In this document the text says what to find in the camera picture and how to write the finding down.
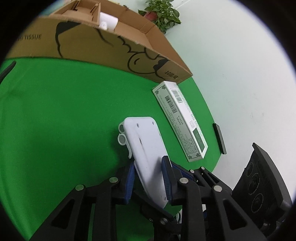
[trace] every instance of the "black cable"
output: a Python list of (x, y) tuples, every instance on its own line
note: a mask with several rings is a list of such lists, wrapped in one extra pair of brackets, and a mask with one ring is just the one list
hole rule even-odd
[(16, 63), (17, 63), (16, 61), (13, 61), (9, 66), (6, 67), (5, 70), (2, 71), (2, 73), (0, 73), (0, 84), (2, 83), (4, 78), (10, 73), (10, 71), (12, 71)]

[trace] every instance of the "green table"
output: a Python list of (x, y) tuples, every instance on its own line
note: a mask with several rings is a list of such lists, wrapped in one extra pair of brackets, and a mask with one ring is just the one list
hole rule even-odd
[[(189, 163), (152, 94), (157, 83), (78, 61), (15, 60), (0, 85), (0, 199), (25, 239), (77, 184), (97, 185), (125, 165), (128, 151), (117, 136), (118, 124), (126, 117), (153, 117), (177, 164), (214, 169), (220, 151), (213, 118), (192, 78), (179, 87), (209, 148), (203, 160)], [(135, 203), (116, 210), (119, 241), (153, 236), (152, 224)]]

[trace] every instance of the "white plastic device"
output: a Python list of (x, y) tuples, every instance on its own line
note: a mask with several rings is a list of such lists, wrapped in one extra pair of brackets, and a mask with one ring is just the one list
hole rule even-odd
[(151, 117), (128, 117), (119, 124), (118, 130), (118, 143), (127, 146), (129, 158), (134, 157), (135, 168), (146, 194), (164, 208), (168, 200), (161, 159), (168, 154), (156, 121)]

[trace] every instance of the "screw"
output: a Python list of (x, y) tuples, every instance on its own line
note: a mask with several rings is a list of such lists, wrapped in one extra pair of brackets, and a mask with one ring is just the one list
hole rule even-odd
[(185, 178), (185, 177), (182, 177), (182, 178), (180, 178), (180, 180), (179, 180), (181, 183), (184, 183), (184, 184), (186, 184), (187, 182), (188, 182), (188, 179), (187, 178)]
[(162, 219), (160, 220), (160, 223), (163, 224), (163, 225), (165, 225), (165, 224), (168, 223), (168, 220), (167, 220), (166, 218), (162, 218)]
[(76, 191), (81, 191), (84, 189), (84, 186), (82, 184), (78, 184), (76, 187), (75, 187)]
[(117, 178), (117, 177), (111, 177), (111, 178), (109, 179), (109, 182), (111, 182), (111, 183), (116, 183), (116, 182), (118, 182), (118, 178)]
[(215, 190), (216, 192), (221, 192), (221, 191), (222, 191), (222, 187), (219, 186), (219, 185), (216, 185), (216, 186), (214, 186), (214, 190)]

